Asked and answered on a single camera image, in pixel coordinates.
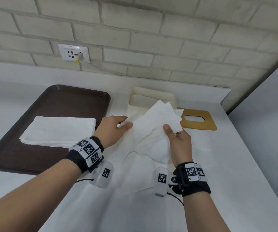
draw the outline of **hand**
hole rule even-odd
[[[112,146],[133,126],[133,123],[128,122],[118,128],[118,124],[126,119],[126,116],[109,116],[102,118],[101,123],[93,136],[99,138],[103,148],[106,149],[109,146]]]
[[[191,136],[185,130],[174,134],[168,124],[164,124],[163,128],[170,141],[170,152],[173,165],[177,167],[179,164],[192,162]]]

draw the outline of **brick wall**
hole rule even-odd
[[[278,0],[0,0],[0,61],[104,72],[58,43],[125,76],[230,87],[228,110],[278,61]]]

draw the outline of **wristband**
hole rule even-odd
[[[177,176],[178,181],[178,184],[172,187],[176,194],[183,197],[201,191],[211,194],[206,176],[200,164],[194,162],[179,164],[173,174]]]
[[[69,148],[64,159],[74,162],[82,173],[87,170],[91,173],[104,159],[103,151],[104,148],[97,137],[84,138]]]

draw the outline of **white cable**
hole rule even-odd
[[[111,74],[114,74],[114,75],[117,75],[117,76],[125,76],[125,75],[118,74],[118,73],[116,73],[116,72],[114,72],[114,71],[111,71],[111,70],[107,70],[107,69],[103,69],[103,68],[98,67],[98,66],[95,66],[95,65],[91,65],[90,63],[87,63],[87,62],[84,62],[84,61],[79,61],[79,63],[83,63],[83,64],[89,65],[89,66],[91,66],[91,67],[95,67],[95,68],[97,68],[97,69],[101,69],[101,70],[103,70],[103,71],[107,71],[107,72],[109,72],[109,73],[111,73]]]

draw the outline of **black cable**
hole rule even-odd
[[[173,194],[171,194],[171,193],[169,193],[169,192],[167,192],[167,194],[168,195],[171,195],[171,196],[173,196],[173,197],[175,197],[178,201],[180,201],[181,202],[181,204],[184,206],[184,203],[178,198],[178,197],[176,197],[175,195],[173,195]]]
[[[91,179],[91,178],[88,178],[88,179],[81,179],[81,180],[77,180],[75,183],[81,182],[81,181],[87,181],[87,180],[93,181],[94,179]]]

